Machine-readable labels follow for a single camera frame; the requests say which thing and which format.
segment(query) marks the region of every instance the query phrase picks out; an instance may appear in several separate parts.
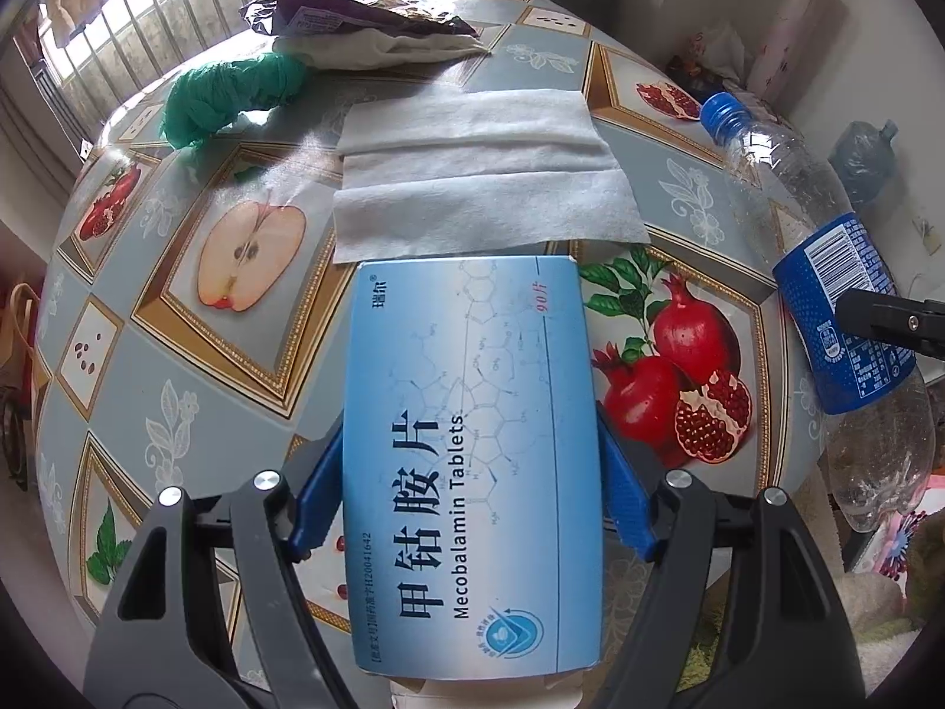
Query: crumpled green bag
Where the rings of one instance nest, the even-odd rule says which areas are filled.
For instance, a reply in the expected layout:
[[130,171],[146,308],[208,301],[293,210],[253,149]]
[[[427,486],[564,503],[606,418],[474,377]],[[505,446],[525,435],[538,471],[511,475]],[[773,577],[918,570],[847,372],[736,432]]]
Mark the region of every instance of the crumpled green bag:
[[202,144],[241,111],[282,106],[308,70],[299,59],[266,53],[241,61],[214,61],[183,73],[164,105],[162,133],[175,149]]

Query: apple half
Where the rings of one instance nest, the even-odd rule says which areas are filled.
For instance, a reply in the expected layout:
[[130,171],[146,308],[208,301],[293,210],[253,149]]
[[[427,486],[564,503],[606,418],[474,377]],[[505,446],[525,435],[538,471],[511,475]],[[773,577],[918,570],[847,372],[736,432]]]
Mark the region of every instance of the apple half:
[[293,205],[240,202],[207,235],[197,296],[214,309],[244,312],[272,287],[299,250],[305,214]]

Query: fruit-patterned tablecloth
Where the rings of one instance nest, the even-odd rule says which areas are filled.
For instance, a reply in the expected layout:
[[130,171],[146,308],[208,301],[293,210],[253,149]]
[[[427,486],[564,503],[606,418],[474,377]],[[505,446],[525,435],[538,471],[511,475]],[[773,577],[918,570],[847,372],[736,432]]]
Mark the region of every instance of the fruit-patterned tablecloth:
[[[551,242],[582,265],[595,388],[627,435],[718,490],[800,485],[821,414],[800,341],[745,243],[698,104],[654,67],[547,0],[424,0],[469,21],[490,56],[373,73],[320,73],[285,108],[240,117],[200,150],[159,134],[175,73],[116,112],[60,226],[37,326],[37,473],[77,613],[95,625],[115,570],[162,487],[225,492],[280,468],[342,410],[350,267],[331,264],[335,153],[354,103],[476,90],[579,90],[630,179],[652,246]],[[197,57],[252,56],[251,32]],[[490,316],[488,280],[467,295]],[[469,388],[491,435],[467,464],[483,504],[523,451],[504,429],[508,344],[481,344]],[[443,403],[433,363],[414,390]],[[353,665],[340,515],[299,566],[309,608],[362,706],[386,683]],[[240,673],[263,684],[233,555],[219,582]],[[646,568],[607,533],[605,665]]]

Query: pink rolled paper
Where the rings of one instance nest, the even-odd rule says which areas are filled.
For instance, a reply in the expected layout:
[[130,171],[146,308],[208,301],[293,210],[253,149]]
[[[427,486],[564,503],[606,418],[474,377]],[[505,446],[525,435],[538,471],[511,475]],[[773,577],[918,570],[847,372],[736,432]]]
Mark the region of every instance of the pink rolled paper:
[[772,103],[787,84],[827,0],[781,0],[745,89]]

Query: blue bottle cap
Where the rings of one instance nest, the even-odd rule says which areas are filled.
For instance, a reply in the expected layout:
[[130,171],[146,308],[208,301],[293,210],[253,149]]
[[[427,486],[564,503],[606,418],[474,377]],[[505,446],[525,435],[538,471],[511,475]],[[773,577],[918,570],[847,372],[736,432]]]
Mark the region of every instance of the blue bottle cap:
[[751,121],[751,112],[731,93],[716,93],[703,103],[699,120],[716,144],[724,144]]

